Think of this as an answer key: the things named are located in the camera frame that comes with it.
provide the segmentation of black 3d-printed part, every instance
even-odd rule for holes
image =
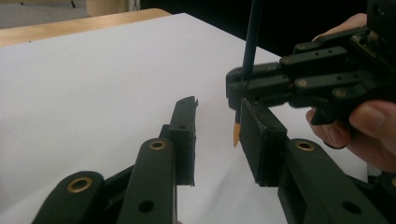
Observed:
[[[95,223],[106,206],[105,181],[83,171],[64,178],[44,201],[33,224]]]
[[[262,102],[242,99],[240,142],[254,179],[261,187],[277,187],[281,149],[287,129]]]
[[[175,149],[166,138],[140,148],[117,220],[118,224],[176,223]]]
[[[194,186],[196,106],[198,101],[193,96],[177,101],[169,124],[169,139],[176,151],[178,185]]]

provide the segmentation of screw hole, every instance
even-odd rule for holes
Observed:
[[[165,148],[165,143],[161,141],[152,142],[149,144],[149,148],[159,150]]]
[[[154,209],[154,202],[152,201],[144,201],[139,204],[139,211],[142,213],[151,212]]]
[[[385,11],[379,4],[374,4],[373,5],[373,14],[376,16],[384,16]]]
[[[296,143],[297,148],[299,148],[300,150],[303,151],[313,151],[315,148],[314,146],[312,146],[311,144],[307,143],[307,142],[298,142]]]
[[[88,189],[92,184],[92,179],[89,177],[80,177],[67,185],[67,190],[71,193],[79,193]]]
[[[353,214],[361,213],[361,209],[354,203],[343,202],[343,207],[350,213],[353,213]]]

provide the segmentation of white surface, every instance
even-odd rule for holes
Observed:
[[[56,184],[91,170],[108,178],[134,164],[140,145],[195,96],[194,188],[178,187],[184,224],[286,223],[276,189],[254,183],[233,148],[225,75],[245,42],[178,14],[0,48],[0,223],[30,223]],[[256,63],[277,61],[258,49]],[[306,109],[273,108],[289,137],[320,141]],[[350,175],[365,164],[329,150]]]

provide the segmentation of black plastic part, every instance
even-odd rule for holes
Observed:
[[[162,138],[169,138],[169,124],[164,124],[161,128],[160,136]]]
[[[108,198],[107,206],[94,224],[111,224],[116,222],[133,169],[134,167],[130,166],[105,181]]]
[[[370,30],[367,26],[352,28],[331,35],[322,35],[314,41],[297,44],[293,54],[308,52],[316,49],[326,49],[332,46],[347,46],[350,37],[356,34],[367,34]]]
[[[292,211],[285,213],[287,217],[304,217],[303,222],[290,223],[389,223],[318,144],[290,140],[285,146],[285,163],[292,177],[289,182],[295,183],[281,187],[295,191],[297,186],[307,204],[304,214],[296,216],[301,207],[292,207],[292,199],[279,197],[288,208],[285,212]]]
[[[287,70],[295,69],[295,67],[304,68],[312,67],[312,65],[325,65],[328,63],[337,63],[340,58],[347,54],[347,50],[341,46],[331,47],[327,49],[315,49],[312,51],[291,54],[280,58],[279,63],[282,68]]]
[[[396,223],[396,174],[382,172],[373,184],[350,177],[361,192],[372,202],[389,223]]]
[[[291,173],[283,169],[279,178],[277,196],[281,202],[283,213],[289,224],[304,223],[307,204],[301,195]]]
[[[282,74],[279,63],[255,65],[249,81],[242,80],[241,67],[231,70],[226,76],[228,106],[240,110],[242,98],[259,100],[273,92],[277,95],[265,99],[265,102],[268,105],[283,105],[290,97],[290,80]]]
[[[256,183],[277,187],[287,129],[265,104],[244,98],[239,136]]]
[[[343,149],[344,147],[346,147],[346,146],[334,147],[334,146],[328,144],[328,143],[325,142],[325,141],[323,141],[323,143],[324,143],[324,145],[326,145],[326,147],[330,147],[330,148],[332,148],[332,149]]]
[[[107,203],[105,181],[83,171],[63,179],[44,201],[33,224],[94,223]]]
[[[374,80],[375,76],[369,71],[354,71],[329,74],[327,76],[302,77],[296,79],[294,84],[296,86],[295,89],[297,93],[314,93],[315,95],[320,96],[319,92],[323,91],[324,97],[326,93],[332,92],[332,89],[336,87],[358,85],[365,79]],[[301,80],[304,80],[305,82],[303,86],[298,85]]]
[[[139,150],[117,223],[176,224],[176,191],[173,143],[166,138],[146,141]]]
[[[176,182],[194,186],[195,110],[198,101],[193,96],[177,101],[169,124],[169,139],[176,151]]]
[[[389,0],[369,0],[367,26],[396,47],[396,3]]]

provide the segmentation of brass insert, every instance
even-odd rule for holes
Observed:
[[[335,95],[341,98],[341,97],[345,97],[347,95],[347,92],[346,90],[343,89],[337,89],[335,90]]]
[[[154,141],[154,142],[149,144],[149,148],[151,148],[153,150],[161,150],[161,149],[165,148],[165,142],[163,142],[163,141]]]
[[[306,87],[306,79],[299,79],[297,81],[297,85],[299,85],[300,87]]]
[[[80,193],[86,189],[88,189],[93,183],[93,180],[90,177],[80,177],[67,185],[67,191],[71,193]]]
[[[304,141],[296,142],[295,146],[303,151],[313,151],[315,149],[315,147],[312,146],[312,144]]]

